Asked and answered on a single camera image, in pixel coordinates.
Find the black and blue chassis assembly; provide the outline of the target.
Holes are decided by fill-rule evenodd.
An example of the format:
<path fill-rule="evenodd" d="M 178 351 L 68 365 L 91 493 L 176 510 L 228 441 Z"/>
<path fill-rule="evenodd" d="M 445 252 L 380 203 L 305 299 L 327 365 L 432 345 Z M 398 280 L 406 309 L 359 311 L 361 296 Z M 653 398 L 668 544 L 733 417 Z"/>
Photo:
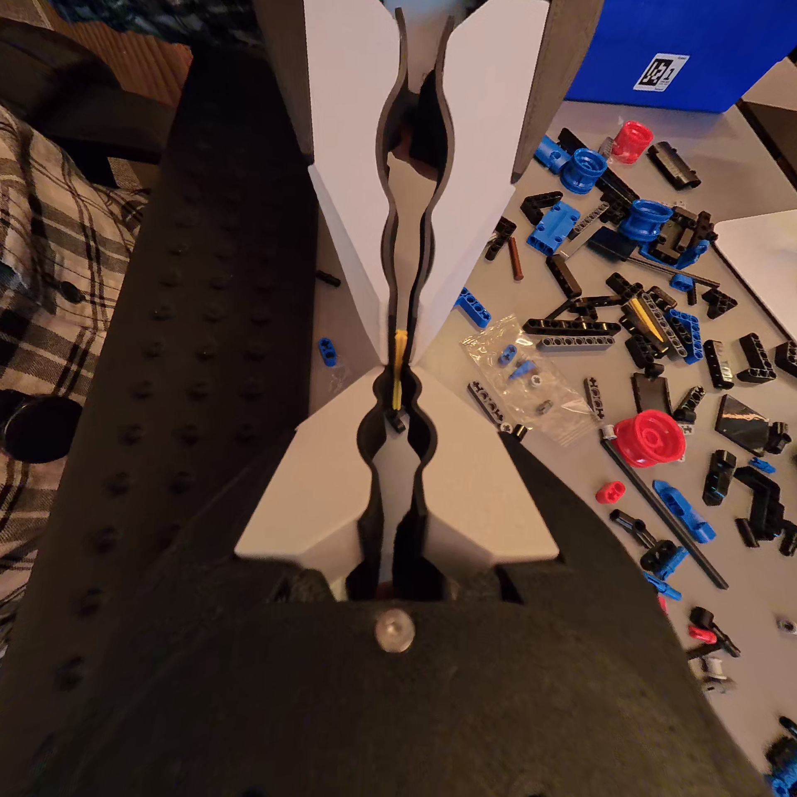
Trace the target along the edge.
<path fill-rule="evenodd" d="M 589 238 L 587 246 L 615 260 L 626 261 L 634 255 L 681 271 L 695 264 L 715 240 L 709 213 L 693 214 L 675 205 L 658 236 L 649 242 L 634 241 L 618 230 L 603 226 Z"/>

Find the blue long tube connector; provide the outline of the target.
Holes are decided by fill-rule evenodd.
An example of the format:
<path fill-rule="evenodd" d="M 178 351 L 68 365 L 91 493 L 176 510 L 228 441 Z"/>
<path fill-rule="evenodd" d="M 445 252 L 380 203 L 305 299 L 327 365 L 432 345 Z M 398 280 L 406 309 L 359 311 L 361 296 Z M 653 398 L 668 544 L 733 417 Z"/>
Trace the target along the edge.
<path fill-rule="evenodd" d="M 571 161 L 572 156 L 548 135 L 544 135 L 537 147 L 534 158 L 552 174 L 559 175 Z"/>

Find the large black angled connector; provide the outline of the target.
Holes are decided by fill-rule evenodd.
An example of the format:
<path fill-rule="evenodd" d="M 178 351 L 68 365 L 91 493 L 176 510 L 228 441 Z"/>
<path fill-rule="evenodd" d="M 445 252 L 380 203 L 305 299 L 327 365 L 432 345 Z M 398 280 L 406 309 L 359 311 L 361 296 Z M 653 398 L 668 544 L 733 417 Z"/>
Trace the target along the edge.
<path fill-rule="evenodd" d="M 737 518 L 736 526 L 747 548 L 758 548 L 762 541 L 780 541 L 780 553 L 795 557 L 796 525 L 785 517 L 780 501 L 780 486 L 752 466 L 738 468 L 734 478 L 752 491 L 748 518 Z"/>

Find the black flat toy panel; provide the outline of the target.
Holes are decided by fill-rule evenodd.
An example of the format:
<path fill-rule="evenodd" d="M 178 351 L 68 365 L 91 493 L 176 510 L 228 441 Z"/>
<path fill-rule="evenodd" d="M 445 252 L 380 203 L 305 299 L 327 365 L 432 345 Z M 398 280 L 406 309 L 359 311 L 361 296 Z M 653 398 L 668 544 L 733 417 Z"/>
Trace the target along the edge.
<path fill-rule="evenodd" d="M 730 394 L 721 398 L 715 431 L 758 457 L 781 454 L 793 442 L 788 424 L 772 421 Z"/>

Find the black ribbed toy block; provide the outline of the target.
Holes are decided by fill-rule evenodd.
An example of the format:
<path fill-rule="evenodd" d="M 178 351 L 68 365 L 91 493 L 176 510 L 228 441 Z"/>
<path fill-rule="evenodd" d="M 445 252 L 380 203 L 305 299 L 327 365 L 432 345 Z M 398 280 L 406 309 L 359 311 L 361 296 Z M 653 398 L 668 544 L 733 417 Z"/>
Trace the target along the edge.
<path fill-rule="evenodd" d="M 702 184 L 701 178 L 667 141 L 650 145 L 646 151 L 651 163 L 676 191 L 691 190 Z"/>

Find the blue open frame beam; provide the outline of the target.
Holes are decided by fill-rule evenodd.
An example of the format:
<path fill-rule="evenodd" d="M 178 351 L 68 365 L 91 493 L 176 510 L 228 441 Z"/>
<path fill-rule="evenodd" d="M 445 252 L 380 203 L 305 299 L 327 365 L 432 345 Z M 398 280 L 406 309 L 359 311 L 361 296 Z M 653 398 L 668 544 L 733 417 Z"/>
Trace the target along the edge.
<path fill-rule="evenodd" d="M 666 310 L 664 315 L 685 350 L 682 355 L 685 363 L 695 364 L 703 360 L 704 349 L 698 318 L 675 308 Z"/>

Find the yellow toy axle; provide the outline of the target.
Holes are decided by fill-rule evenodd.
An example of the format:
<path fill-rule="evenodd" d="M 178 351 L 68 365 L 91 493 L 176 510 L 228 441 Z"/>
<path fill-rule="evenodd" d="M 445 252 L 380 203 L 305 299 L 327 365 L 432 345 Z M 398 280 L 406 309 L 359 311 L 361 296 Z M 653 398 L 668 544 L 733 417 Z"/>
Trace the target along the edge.
<path fill-rule="evenodd" d="M 398 413 L 403 405 L 402 373 L 407 341 L 407 330 L 397 329 L 393 342 L 393 390 L 391 399 L 391 408 L 395 413 Z"/>
<path fill-rule="evenodd" d="M 632 324 L 650 340 L 666 346 L 669 339 L 663 332 L 657 318 L 638 296 L 630 298 L 625 305 L 626 314 L 632 319 Z"/>

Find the dark grey holed beam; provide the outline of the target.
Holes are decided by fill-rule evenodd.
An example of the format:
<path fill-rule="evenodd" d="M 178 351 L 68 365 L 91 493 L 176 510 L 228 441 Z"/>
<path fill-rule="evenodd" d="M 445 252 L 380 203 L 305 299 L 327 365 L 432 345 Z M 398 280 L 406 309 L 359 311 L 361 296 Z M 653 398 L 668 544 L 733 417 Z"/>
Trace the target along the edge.
<path fill-rule="evenodd" d="M 468 383 L 467 391 L 487 419 L 501 432 L 513 433 L 515 425 L 511 415 L 491 397 L 483 385 L 476 380 Z"/>

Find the black curved toy panel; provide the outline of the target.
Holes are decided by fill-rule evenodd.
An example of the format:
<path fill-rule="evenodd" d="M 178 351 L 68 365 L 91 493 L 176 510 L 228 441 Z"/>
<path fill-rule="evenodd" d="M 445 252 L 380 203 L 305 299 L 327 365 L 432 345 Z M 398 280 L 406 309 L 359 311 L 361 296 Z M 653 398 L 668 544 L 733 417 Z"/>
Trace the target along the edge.
<path fill-rule="evenodd" d="M 649 378 L 641 372 L 635 372 L 631 376 L 631 384 L 637 413 L 658 411 L 667 415 L 672 414 L 670 389 L 666 377 L 659 375 Z"/>

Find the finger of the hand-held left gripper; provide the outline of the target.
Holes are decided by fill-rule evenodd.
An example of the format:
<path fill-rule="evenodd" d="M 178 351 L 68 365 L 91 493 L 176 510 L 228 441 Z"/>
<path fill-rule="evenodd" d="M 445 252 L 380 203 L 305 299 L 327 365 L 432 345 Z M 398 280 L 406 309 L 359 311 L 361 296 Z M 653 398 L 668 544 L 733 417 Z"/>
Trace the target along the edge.
<path fill-rule="evenodd" d="M 410 345 L 419 363 L 513 194 L 513 165 L 549 2 L 492 1 L 454 25 L 435 67 L 447 160 L 427 208 L 433 253 Z"/>
<path fill-rule="evenodd" d="M 308 173 L 364 331 L 385 365 L 391 288 L 382 242 L 391 204 L 377 144 L 399 84 L 402 35 L 376 1 L 305 1 L 304 23 L 313 133 Z"/>

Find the blue square toy panel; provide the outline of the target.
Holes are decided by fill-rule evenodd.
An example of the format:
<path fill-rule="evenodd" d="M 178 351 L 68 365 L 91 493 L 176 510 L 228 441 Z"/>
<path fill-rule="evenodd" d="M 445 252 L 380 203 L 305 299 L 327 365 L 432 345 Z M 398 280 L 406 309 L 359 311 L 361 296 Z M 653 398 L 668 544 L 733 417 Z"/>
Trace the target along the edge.
<path fill-rule="evenodd" d="M 574 207 L 559 201 L 537 223 L 526 240 L 528 246 L 545 257 L 553 256 L 581 217 Z"/>

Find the pile of small coloured pins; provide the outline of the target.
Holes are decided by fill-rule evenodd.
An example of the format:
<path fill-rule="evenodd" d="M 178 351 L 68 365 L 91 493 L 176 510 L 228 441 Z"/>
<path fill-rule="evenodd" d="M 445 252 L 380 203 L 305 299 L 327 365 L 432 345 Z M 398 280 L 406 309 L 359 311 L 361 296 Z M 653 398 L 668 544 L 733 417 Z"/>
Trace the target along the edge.
<path fill-rule="evenodd" d="M 661 607 L 667 599 L 676 600 L 682 594 L 669 585 L 666 577 L 675 572 L 676 565 L 685 561 L 688 553 L 670 540 L 657 540 L 643 521 L 615 509 L 610 519 L 640 544 L 644 553 L 640 558 L 643 575 L 657 591 Z M 714 613 L 702 606 L 694 606 L 689 613 L 689 636 L 697 643 L 687 650 L 686 657 L 692 672 L 699 677 L 705 695 L 729 692 L 734 683 L 722 669 L 721 654 L 737 659 L 741 650 L 716 623 Z M 796 726 L 788 716 L 779 717 L 782 735 L 765 752 L 769 772 L 765 776 L 773 795 L 796 795 Z"/>

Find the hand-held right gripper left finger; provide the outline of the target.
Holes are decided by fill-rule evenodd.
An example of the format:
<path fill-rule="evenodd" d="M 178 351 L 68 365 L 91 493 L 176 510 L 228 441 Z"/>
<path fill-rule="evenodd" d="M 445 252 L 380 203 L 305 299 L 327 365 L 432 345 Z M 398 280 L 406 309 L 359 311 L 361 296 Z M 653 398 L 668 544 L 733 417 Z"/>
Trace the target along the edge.
<path fill-rule="evenodd" d="M 296 428 L 234 548 L 344 581 L 350 599 L 379 582 L 384 508 L 376 453 L 385 444 L 385 367 L 356 380 Z"/>

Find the clear plastic bag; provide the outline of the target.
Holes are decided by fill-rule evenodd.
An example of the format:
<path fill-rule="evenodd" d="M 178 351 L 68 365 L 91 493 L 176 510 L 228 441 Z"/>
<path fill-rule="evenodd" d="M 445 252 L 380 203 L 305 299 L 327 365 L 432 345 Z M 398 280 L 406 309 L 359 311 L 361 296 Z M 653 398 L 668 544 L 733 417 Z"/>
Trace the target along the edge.
<path fill-rule="evenodd" d="M 538 430 L 562 446 L 598 429 L 583 393 L 515 316 L 464 337 L 460 346 L 476 368 L 477 382 L 514 425 Z"/>

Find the blue holed toy beam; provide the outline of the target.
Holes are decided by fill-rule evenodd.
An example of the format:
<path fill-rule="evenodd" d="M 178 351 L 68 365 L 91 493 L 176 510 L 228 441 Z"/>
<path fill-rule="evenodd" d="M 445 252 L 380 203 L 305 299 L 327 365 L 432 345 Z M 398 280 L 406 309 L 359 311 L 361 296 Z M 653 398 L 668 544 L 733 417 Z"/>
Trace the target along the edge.
<path fill-rule="evenodd" d="M 460 291 L 453 308 L 461 309 L 480 329 L 487 328 L 491 323 L 491 313 L 466 287 Z"/>

